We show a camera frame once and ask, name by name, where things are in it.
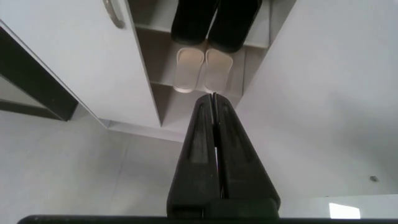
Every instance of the black clamp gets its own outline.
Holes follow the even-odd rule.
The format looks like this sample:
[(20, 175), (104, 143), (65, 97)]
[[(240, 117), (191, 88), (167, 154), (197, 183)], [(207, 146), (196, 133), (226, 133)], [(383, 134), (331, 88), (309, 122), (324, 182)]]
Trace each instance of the black clamp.
[(280, 198), (231, 103), (199, 98), (169, 197), (169, 218), (278, 218)]

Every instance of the cabinet door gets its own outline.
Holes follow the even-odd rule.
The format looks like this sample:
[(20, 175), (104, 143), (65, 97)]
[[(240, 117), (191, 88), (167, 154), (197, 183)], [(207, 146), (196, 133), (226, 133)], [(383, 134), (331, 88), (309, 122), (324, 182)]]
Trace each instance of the cabinet door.
[(159, 127), (126, 1), (0, 0), (0, 19), (97, 117)]
[(282, 203), (398, 193), (397, 21), (397, 1), (296, 2), (236, 109)]

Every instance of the light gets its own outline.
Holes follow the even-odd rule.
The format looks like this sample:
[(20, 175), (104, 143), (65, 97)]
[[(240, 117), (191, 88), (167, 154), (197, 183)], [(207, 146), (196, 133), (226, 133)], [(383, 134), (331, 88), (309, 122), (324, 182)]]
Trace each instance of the light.
[(329, 203), (330, 218), (359, 219), (359, 208)]

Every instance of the shelf compartment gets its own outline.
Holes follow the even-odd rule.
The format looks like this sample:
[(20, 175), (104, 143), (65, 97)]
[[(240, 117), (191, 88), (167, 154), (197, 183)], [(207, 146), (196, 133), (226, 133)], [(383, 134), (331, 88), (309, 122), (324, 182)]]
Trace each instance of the shelf compartment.
[[(140, 134), (153, 138), (182, 142), (187, 133), (195, 102), (206, 93), (193, 91), (179, 93), (171, 86), (152, 84), (152, 92), (159, 114), (161, 128), (143, 127), (113, 121), (109, 129), (132, 134)], [(227, 96), (235, 108), (240, 98)]]
[[(137, 36), (149, 81), (172, 86), (177, 66), (177, 52), (186, 46), (173, 42), (170, 34), (164, 32), (137, 29)], [(234, 64), (229, 73), (226, 91), (222, 94), (242, 97), (246, 48), (243, 47), (231, 56), (234, 58)], [(199, 74), (196, 90), (206, 92), (205, 75), (206, 65), (204, 63)]]
[[(129, 0), (129, 6), (136, 27), (170, 33), (178, 0)], [(269, 18), (270, 2), (264, 0), (244, 45), (268, 48)]]

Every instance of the cabinet door handle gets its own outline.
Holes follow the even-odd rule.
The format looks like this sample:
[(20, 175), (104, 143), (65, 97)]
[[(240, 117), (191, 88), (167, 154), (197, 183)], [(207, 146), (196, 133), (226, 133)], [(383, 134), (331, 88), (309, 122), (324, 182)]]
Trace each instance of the cabinet door handle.
[(122, 20), (120, 20), (118, 18), (118, 16), (116, 15), (116, 12), (114, 11), (113, 5), (112, 5), (112, 1), (111, 0), (103, 0), (104, 5), (105, 5), (105, 9), (108, 12), (113, 24), (119, 28), (119, 29), (123, 29), (124, 27), (124, 22)]

